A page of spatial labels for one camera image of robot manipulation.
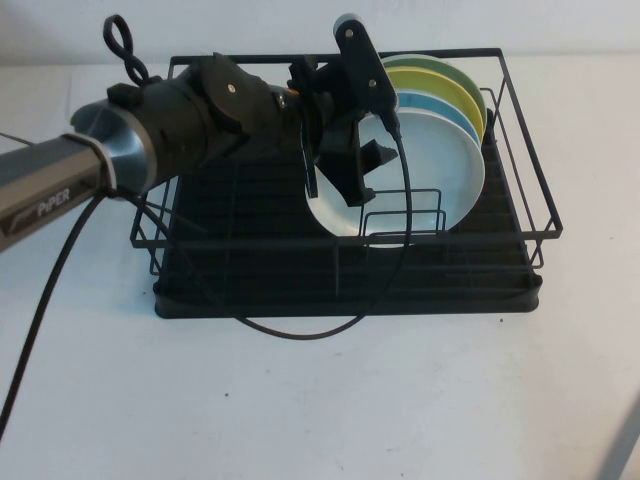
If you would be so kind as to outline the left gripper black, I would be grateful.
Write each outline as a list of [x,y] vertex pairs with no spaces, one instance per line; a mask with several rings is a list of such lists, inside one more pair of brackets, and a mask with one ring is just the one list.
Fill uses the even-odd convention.
[[[361,106],[343,62],[330,59],[323,66],[315,56],[297,55],[289,66],[287,85],[298,92],[315,123],[325,130],[320,143],[318,169],[333,185],[348,207],[360,207],[373,200],[374,190],[364,177],[398,157],[392,147],[376,140],[360,143]],[[300,147],[309,199],[318,197],[316,152],[312,132],[305,119],[300,125]]]

